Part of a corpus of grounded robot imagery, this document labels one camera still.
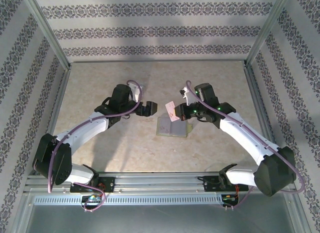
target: white wall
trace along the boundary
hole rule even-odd
[[[320,0],[288,0],[252,68],[274,140],[295,152],[300,198],[320,232]]]
[[[241,59],[276,0],[37,0],[70,62]]]
[[[0,233],[10,232],[64,75],[23,0],[0,0]]]

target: purple cable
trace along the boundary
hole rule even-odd
[[[102,194],[101,201],[100,201],[100,203],[99,203],[95,208],[93,208],[93,209],[87,209],[87,208],[86,208],[86,205],[87,205],[88,201],[86,201],[86,202],[84,203],[83,208],[84,208],[84,211],[85,211],[85,212],[86,212],[86,211],[88,211],[88,212],[94,212],[95,210],[98,210],[98,209],[106,202],[106,194],[105,194],[105,192],[104,192],[102,189],[99,189],[99,188],[96,188],[96,187],[92,187],[92,186],[89,186],[89,185],[87,185],[87,184],[81,184],[81,183],[74,183],[74,184],[79,185],[79,186],[81,186],[81,187],[86,187],[86,188],[89,188],[89,189],[92,189],[92,190],[99,191],[99,192],[101,192],[101,194]]]
[[[190,84],[191,84],[191,81],[190,80],[187,80],[185,82],[186,84],[186,88],[191,92],[191,94],[202,104],[204,105],[205,107],[207,107],[209,110],[233,121],[234,123],[238,124],[238,126],[244,128],[252,137],[254,137],[258,142],[260,142],[260,144],[262,144],[266,149],[269,149],[272,153],[274,153],[277,157],[279,157],[291,170],[293,170],[293,172],[298,176],[299,178],[299,181],[301,183],[301,188],[298,189],[298,190],[280,190],[281,192],[284,192],[284,193],[289,193],[289,194],[298,194],[298,193],[301,193],[305,190],[305,180],[304,178],[302,177],[302,175],[299,173],[299,171],[289,162],[287,161],[282,155],[280,155],[277,151],[275,151],[274,149],[272,149],[267,143],[265,143],[264,140],[260,139],[260,137],[258,135],[256,135],[250,128],[248,128],[246,125],[242,125],[242,123],[236,119],[234,119],[233,117],[215,109],[215,108],[212,108],[211,106],[209,106],[208,104],[204,103],[190,88]]]
[[[84,125],[92,122],[92,121],[95,121],[95,120],[98,120],[98,119],[102,119],[102,118],[111,118],[111,117],[121,117],[121,116],[124,116],[124,115],[128,115],[130,114],[131,112],[133,112],[140,104],[141,102],[141,99],[142,99],[142,89],[140,87],[140,85],[130,79],[126,82],[126,84],[128,85],[129,82],[132,82],[134,83],[138,88],[139,88],[139,97],[138,97],[138,101],[137,103],[135,104],[135,106],[126,111],[126,112],[123,112],[123,113],[119,113],[119,114],[109,114],[109,115],[102,115],[102,116],[98,116],[98,117],[95,117],[95,118],[92,118],[92,119],[88,119],[87,121],[77,125],[75,128],[73,128],[68,134],[66,134],[62,139],[61,141],[56,145],[56,147],[54,148],[53,152],[52,152],[52,155],[51,155],[51,159],[50,159],[50,164],[49,164],[49,170],[48,170],[48,193],[51,193],[52,192],[52,187],[53,187],[53,182],[52,182],[52,169],[53,169],[53,165],[54,165],[54,159],[55,159],[55,156],[57,154],[57,151],[59,149],[59,147],[61,146],[61,144],[67,139],[70,137],[70,135],[72,135],[76,130],[78,130],[79,128],[83,127]],[[88,185],[84,185],[84,187],[88,187],[90,189],[93,189],[93,190],[97,190],[97,191],[101,191],[99,188],[95,188],[95,187],[91,187],[91,186],[88,186]]]

